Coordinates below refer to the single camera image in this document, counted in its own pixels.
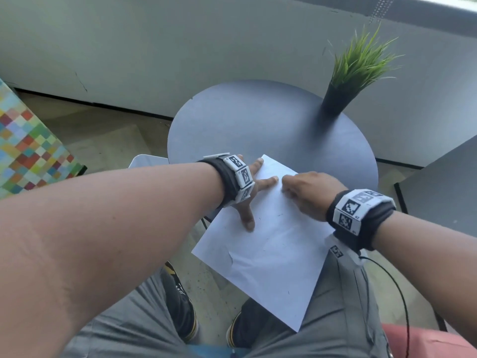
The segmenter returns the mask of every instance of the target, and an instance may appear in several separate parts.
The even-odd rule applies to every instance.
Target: round table
[[[230,152],[251,163],[266,154],[298,173],[326,172],[350,189],[376,190],[378,170],[366,138],[343,113],[323,113],[322,101],[266,80],[215,85],[177,112],[167,138],[169,162]]]

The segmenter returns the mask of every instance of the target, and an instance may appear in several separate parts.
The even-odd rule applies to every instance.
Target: multicolored checkered pattern
[[[74,177],[83,167],[0,80],[0,198]]]

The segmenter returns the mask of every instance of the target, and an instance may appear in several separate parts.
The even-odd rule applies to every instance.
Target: red chair
[[[406,327],[383,324],[394,358],[406,356]],[[411,327],[409,358],[477,358],[477,349],[461,336]]]

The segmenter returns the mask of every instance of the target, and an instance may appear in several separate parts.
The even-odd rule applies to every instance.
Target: black strap
[[[217,170],[218,174],[220,175],[220,178],[222,179],[225,193],[224,199],[222,200],[222,203],[218,208],[221,209],[230,201],[234,201],[240,191],[240,186],[237,182],[237,178],[235,177],[235,172],[232,171],[229,167],[227,167],[225,162],[220,158],[202,159],[198,162],[210,164],[213,168]]]
[[[359,235],[356,236],[337,223],[333,222],[333,215],[336,205],[338,202],[340,202],[343,196],[350,191],[351,190],[342,191],[336,195],[333,203],[326,211],[326,221],[336,229],[334,232],[335,237],[350,249],[354,250],[355,252],[358,252],[361,249],[373,251],[373,239],[376,235],[376,231],[378,230],[379,226],[393,214],[393,212],[396,210],[396,207],[394,207],[392,202],[384,202],[370,209],[366,216],[361,220],[361,229],[359,231]]]

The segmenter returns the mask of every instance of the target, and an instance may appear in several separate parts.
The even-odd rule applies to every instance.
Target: black plant pot
[[[325,98],[321,104],[321,109],[329,116],[337,117],[358,93],[359,92],[348,92],[336,89],[330,83],[328,84]]]

